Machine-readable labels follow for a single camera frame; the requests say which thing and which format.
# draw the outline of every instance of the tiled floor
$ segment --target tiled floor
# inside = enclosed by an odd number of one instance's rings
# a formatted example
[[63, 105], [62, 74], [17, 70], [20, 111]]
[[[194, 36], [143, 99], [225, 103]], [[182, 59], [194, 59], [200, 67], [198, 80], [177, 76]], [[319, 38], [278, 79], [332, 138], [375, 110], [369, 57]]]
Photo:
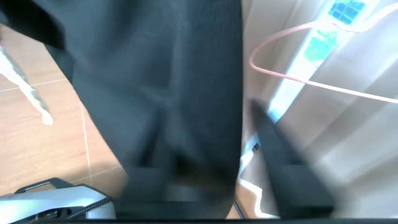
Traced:
[[[117, 195], [126, 174], [44, 46], [6, 27], [0, 31], [1, 45], [26, 72], [55, 119], [52, 126], [42, 124], [41, 114], [0, 75], [0, 195], [51, 177]], [[254, 203], [248, 194], [243, 192], [241, 200], [249, 208]], [[228, 218], [239, 218], [234, 208]]]

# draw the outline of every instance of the garment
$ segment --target garment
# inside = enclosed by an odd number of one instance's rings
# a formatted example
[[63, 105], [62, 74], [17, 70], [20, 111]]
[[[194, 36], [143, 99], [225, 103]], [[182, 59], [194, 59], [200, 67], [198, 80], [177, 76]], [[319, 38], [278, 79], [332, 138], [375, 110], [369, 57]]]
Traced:
[[129, 218], [224, 218], [243, 97], [240, 0], [0, 1], [43, 42], [129, 182]]

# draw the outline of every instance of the pink cable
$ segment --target pink cable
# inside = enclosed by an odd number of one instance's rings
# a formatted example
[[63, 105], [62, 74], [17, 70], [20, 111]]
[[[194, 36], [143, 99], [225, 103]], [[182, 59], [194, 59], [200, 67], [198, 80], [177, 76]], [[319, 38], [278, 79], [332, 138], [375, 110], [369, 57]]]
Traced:
[[271, 43], [274, 40], [277, 40], [283, 36], [289, 35], [289, 34], [293, 34], [294, 32], [300, 31], [300, 30], [304, 30], [304, 29], [309, 29], [309, 28], [313, 28], [316, 26], [320, 26], [320, 25], [325, 25], [325, 24], [333, 24], [336, 25], [337, 27], [339, 27], [342, 30], [348, 31], [348, 32], [364, 32], [369, 30], [370, 28], [372, 28], [374, 25], [376, 25], [381, 19], [385, 18], [387, 15], [389, 15], [390, 13], [394, 12], [398, 10], [398, 3], [394, 3], [391, 4], [389, 6], [386, 6], [385, 8], [381, 9], [376, 15], [372, 16], [372, 18], [368, 19], [366, 21], [366, 23], [362, 24], [362, 26], [359, 26], [358, 28], [350, 28], [348, 26], [344, 26], [344, 25], [340, 25], [340, 24], [336, 24], [336, 23], [332, 23], [332, 22], [328, 22], [328, 21], [314, 21], [314, 22], [309, 22], [306, 24], [302, 24], [293, 28], [289, 28], [286, 30], [282, 30], [279, 32], [276, 32], [275, 34], [270, 35], [265, 41], [263, 41], [260, 45], [258, 45], [250, 54], [249, 56], [249, 64], [250, 67], [268, 74], [268, 75], [273, 75], [276, 77], [280, 77], [280, 78], [286, 78], [289, 80], [293, 80], [296, 82], [300, 82], [300, 83], [304, 83], [307, 85], [311, 85], [311, 86], [315, 86], [315, 87], [320, 87], [320, 88], [325, 88], [327, 90], [333, 90], [333, 91], [338, 91], [340, 93], [348, 93], [354, 96], [361, 96], [361, 97], [365, 97], [365, 98], [370, 98], [370, 99], [374, 99], [374, 100], [380, 100], [380, 101], [385, 101], [385, 102], [390, 102], [390, 103], [398, 103], [398, 100], [393, 99], [393, 98], [387, 98], [387, 97], [383, 97], [383, 96], [377, 96], [377, 95], [372, 95], [372, 94], [367, 94], [367, 93], [362, 93], [359, 91], [353, 91], [353, 90], [347, 90], [345, 88], [340, 88], [340, 87], [336, 87], [336, 86], [331, 86], [331, 85], [326, 85], [326, 84], [322, 84], [322, 83], [318, 83], [318, 82], [313, 82], [313, 81], [309, 81], [309, 80], [303, 80], [301, 78], [294, 78], [294, 77], [289, 77], [287, 75], [278, 73], [278, 72], [273, 72], [264, 68], [260, 68], [258, 66], [256, 66], [254, 64], [254, 57], [256, 56], [256, 54], [258, 53], [258, 51], [260, 51], [265, 45]]

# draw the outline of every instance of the black fabric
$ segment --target black fabric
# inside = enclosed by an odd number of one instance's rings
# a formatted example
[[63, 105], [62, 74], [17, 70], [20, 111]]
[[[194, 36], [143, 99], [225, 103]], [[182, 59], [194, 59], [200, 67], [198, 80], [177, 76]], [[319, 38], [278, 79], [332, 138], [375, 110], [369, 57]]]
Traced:
[[126, 170], [119, 216], [227, 215], [241, 147], [240, 0], [2, 0], [0, 11], [46, 44]]

